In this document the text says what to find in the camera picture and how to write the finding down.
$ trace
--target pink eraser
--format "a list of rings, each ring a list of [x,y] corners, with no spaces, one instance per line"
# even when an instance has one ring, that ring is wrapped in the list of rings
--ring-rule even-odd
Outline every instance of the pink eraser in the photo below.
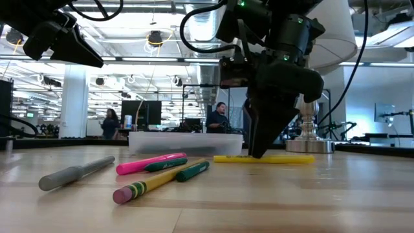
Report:
[[[148,164],[161,161],[170,161],[172,159],[179,159],[183,157],[187,157],[187,155],[185,153],[174,153],[169,155],[161,155],[150,159],[143,159],[140,161],[127,162],[124,164],[119,164],[116,167],[116,172],[118,175],[126,175],[134,172],[140,172],[144,170],[145,166],[147,166]]]
[[[125,203],[132,198],[132,191],[128,187],[123,187],[121,189],[118,189],[114,192],[112,195],[112,198],[116,204],[122,204]]]

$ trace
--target yellow marker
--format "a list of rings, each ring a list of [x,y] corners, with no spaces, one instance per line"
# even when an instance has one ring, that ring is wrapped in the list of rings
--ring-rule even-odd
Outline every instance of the yellow marker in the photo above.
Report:
[[[311,164],[315,162],[312,155],[271,155],[261,159],[251,156],[225,156],[216,155],[214,162],[243,162],[243,163],[267,163],[267,164]]]

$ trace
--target column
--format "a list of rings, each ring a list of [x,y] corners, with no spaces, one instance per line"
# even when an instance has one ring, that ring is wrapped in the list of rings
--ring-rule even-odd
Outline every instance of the column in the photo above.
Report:
[[[83,65],[66,65],[59,138],[86,137],[89,80]]]

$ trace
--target pink marker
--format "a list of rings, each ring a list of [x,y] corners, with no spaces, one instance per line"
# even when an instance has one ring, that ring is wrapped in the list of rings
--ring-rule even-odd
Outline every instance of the pink marker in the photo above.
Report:
[[[147,166],[148,164],[161,161],[170,161],[172,159],[179,159],[183,157],[187,157],[187,155],[185,153],[174,153],[169,155],[161,155],[150,159],[143,159],[141,161],[127,162],[124,164],[119,164],[116,167],[116,172],[118,175],[126,175],[129,173],[140,172],[144,170],[145,166]]]

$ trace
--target ceiling light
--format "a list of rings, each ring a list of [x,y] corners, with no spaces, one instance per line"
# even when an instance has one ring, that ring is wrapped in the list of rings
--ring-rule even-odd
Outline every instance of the ceiling light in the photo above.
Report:
[[[124,61],[166,61],[166,62],[177,62],[176,58],[122,58]]]
[[[103,61],[116,61],[114,57],[102,57]]]
[[[211,63],[219,63],[220,59],[202,59],[202,58],[186,58],[184,59],[185,62],[211,62]]]
[[[0,59],[5,60],[31,60],[29,56],[20,56],[20,55],[1,55]]]
[[[342,62],[339,65],[342,65],[342,66],[355,66],[355,63],[356,62]]]
[[[78,3],[78,4],[73,4],[73,6],[75,7],[93,7],[96,8],[96,5],[94,4],[82,4],[82,3]],[[105,8],[119,8],[119,5],[116,4],[102,4],[103,7]],[[171,5],[153,5],[153,4],[148,4],[148,5],[144,5],[144,4],[125,4],[124,8],[171,8]],[[183,6],[176,6],[177,9],[184,9]]]
[[[129,82],[129,83],[135,83],[135,77],[134,77],[134,75],[133,75],[133,74],[131,74],[131,76],[130,76],[130,77],[128,77],[128,82]]]
[[[96,83],[97,85],[104,85],[104,84],[105,84],[105,80],[104,80],[103,78],[97,78],[97,79],[95,80],[95,83]]]
[[[414,63],[371,63],[372,67],[414,67]]]
[[[6,34],[6,40],[12,45],[22,45],[25,41],[23,35],[16,29],[11,28]]]

